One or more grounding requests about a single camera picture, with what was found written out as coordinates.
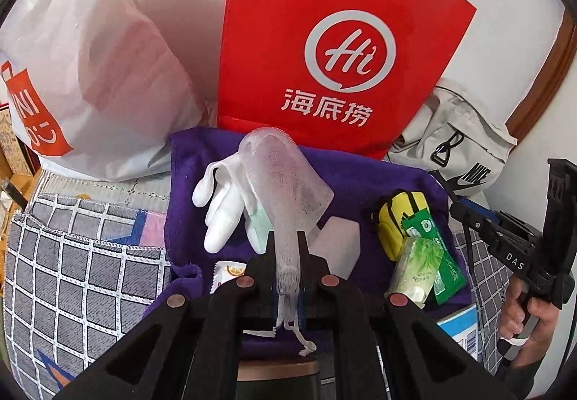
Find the green wet wipes packet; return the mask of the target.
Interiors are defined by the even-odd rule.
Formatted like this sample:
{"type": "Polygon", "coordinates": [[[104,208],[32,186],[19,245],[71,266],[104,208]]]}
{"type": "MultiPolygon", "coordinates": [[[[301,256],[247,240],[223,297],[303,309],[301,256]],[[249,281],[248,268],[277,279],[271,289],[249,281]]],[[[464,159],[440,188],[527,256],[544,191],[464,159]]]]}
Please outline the green wet wipes packet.
{"type": "Polygon", "coordinates": [[[435,265],[437,273],[433,282],[433,291],[436,303],[443,305],[467,284],[463,272],[450,255],[428,209],[422,209],[409,218],[404,218],[401,225],[408,236],[432,242],[434,260],[438,261],[435,265]]]}

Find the light green tissue pack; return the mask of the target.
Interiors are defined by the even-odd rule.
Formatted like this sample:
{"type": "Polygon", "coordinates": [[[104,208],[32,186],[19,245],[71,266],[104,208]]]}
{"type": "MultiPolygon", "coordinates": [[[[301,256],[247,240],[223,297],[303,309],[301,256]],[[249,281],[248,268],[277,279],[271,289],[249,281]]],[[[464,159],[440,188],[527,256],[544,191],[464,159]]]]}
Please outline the light green tissue pack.
{"type": "Polygon", "coordinates": [[[437,263],[431,241],[406,238],[386,294],[405,294],[418,308],[423,309],[433,288],[437,263]]]}

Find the yellow Adidas mini bag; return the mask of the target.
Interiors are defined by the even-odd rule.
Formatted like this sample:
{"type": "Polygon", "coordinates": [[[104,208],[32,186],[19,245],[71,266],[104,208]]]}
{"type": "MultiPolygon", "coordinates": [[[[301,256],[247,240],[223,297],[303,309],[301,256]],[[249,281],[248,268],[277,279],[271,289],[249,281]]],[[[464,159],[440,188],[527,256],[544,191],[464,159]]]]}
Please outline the yellow Adidas mini bag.
{"type": "Polygon", "coordinates": [[[407,232],[402,221],[420,210],[428,210],[423,192],[396,189],[382,196],[373,205],[370,216],[385,254],[397,261],[402,253],[407,232]]]}

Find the white sponge block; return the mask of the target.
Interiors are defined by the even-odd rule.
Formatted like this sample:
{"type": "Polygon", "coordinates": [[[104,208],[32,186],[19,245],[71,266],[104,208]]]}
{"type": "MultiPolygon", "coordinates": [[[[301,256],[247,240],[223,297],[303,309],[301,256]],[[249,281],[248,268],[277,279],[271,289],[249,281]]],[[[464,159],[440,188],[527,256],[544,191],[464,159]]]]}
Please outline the white sponge block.
{"type": "Polygon", "coordinates": [[[350,219],[331,217],[319,231],[309,252],[327,261],[331,274],[348,279],[360,257],[360,225],[350,219]]]}

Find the grey Nike waist bag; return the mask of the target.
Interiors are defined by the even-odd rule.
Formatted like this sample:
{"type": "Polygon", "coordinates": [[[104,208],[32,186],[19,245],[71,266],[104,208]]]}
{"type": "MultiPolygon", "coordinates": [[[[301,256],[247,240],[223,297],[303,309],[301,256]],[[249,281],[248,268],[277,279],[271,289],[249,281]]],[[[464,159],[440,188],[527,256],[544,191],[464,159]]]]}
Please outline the grey Nike waist bag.
{"type": "Polygon", "coordinates": [[[441,174],[456,194],[477,195],[492,185],[517,144],[481,101],[442,78],[396,139],[385,160],[441,174]]]}

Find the dark green tea tin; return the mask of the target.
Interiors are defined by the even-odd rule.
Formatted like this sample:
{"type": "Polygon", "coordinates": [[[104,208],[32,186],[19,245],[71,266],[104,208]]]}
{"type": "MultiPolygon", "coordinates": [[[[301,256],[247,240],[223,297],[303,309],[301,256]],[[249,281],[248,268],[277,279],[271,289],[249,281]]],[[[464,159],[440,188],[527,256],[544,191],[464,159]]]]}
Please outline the dark green tea tin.
{"type": "Polygon", "coordinates": [[[312,358],[239,364],[236,399],[320,399],[320,365],[312,358]]]}

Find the blue tissue box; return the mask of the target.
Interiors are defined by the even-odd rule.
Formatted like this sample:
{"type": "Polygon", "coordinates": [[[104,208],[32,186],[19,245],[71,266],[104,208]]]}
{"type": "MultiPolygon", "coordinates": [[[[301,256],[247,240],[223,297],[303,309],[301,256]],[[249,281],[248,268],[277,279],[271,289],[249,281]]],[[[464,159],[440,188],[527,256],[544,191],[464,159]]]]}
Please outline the blue tissue box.
{"type": "Polygon", "coordinates": [[[475,361],[478,360],[478,320],[475,305],[469,305],[442,318],[437,325],[475,361]]]}

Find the small orange snack packet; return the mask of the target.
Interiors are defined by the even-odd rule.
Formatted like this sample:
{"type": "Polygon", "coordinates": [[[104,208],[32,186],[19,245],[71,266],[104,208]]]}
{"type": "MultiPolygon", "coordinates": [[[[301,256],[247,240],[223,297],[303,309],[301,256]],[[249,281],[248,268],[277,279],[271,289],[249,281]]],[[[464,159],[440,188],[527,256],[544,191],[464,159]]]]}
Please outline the small orange snack packet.
{"type": "Polygon", "coordinates": [[[246,264],[236,261],[217,261],[214,265],[210,292],[214,294],[223,284],[245,274],[246,264]]]}

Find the purple towel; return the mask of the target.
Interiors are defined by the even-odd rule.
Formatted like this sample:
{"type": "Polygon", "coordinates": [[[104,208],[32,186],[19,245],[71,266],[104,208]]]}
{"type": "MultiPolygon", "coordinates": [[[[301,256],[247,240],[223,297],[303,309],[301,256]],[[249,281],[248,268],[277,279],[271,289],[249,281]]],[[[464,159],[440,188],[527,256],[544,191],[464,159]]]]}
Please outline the purple towel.
{"type": "MultiPolygon", "coordinates": [[[[217,261],[246,263],[257,256],[246,237],[244,218],[223,249],[209,254],[203,245],[208,206],[197,208],[192,202],[192,193],[206,167],[237,153],[242,138],[241,134],[205,127],[182,130],[170,137],[171,185],[164,242],[171,264],[171,280],[150,305],[151,310],[172,294],[189,299],[209,294],[217,261]]],[[[304,148],[302,152],[334,191],[326,216],[350,219],[360,225],[360,258],[350,280],[362,292],[384,293],[393,274],[394,264],[379,243],[370,210],[380,197],[396,189],[423,192],[450,255],[460,267],[464,266],[448,225],[448,196],[431,175],[344,152],[315,148],[304,148]]]]}

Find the red Haidilao paper bag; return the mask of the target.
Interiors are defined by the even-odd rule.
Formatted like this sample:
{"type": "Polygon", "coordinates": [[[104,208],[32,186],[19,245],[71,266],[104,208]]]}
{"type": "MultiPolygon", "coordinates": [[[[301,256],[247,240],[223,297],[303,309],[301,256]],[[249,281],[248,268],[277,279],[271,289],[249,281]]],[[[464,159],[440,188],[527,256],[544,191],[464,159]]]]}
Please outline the red Haidilao paper bag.
{"type": "Polygon", "coordinates": [[[217,124],[381,159],[474,13],[467,0],[227,0],[217,124]]]}

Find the brown patterned book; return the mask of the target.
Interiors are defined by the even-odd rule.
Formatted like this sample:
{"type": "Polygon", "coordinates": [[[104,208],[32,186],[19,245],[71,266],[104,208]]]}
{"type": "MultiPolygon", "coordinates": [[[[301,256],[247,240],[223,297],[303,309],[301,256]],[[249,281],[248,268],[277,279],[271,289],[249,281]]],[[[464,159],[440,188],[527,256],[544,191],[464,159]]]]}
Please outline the brown patterned book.
{"type": "Polygon", "coordinates": [[[1,149],[13,174],[33,177],[34,167],[30,160],[26,144],[22,143],[13,131],[12,117],[8,104],[1,105],[1,149]]]}

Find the white Miniso plastic bag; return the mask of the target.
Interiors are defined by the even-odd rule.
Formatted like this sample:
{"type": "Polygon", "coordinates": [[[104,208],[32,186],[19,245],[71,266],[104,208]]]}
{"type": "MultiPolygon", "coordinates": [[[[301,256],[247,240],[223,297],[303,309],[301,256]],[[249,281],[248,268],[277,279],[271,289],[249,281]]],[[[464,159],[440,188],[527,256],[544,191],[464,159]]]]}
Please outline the white Miniso plastic bag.
{"type": "Polygon", "coordinates": [[[206,112],[137,0],[1,0],[1,80],[41,167],[88,181],[167,172],[206,112]]]}

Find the wooden door frame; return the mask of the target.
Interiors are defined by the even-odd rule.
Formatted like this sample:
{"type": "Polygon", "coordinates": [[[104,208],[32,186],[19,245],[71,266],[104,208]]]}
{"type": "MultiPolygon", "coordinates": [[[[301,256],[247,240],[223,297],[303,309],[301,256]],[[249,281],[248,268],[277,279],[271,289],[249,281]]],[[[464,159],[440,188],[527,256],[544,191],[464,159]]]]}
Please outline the wooden door frame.
{"type": "Polygon", "coordinates": [[[517,144],[527,137],[543,116],[564,81],[576,54],[576,24],[564,10],[558,35],[528,94],[507,119],[507,129],[517,144]]]}

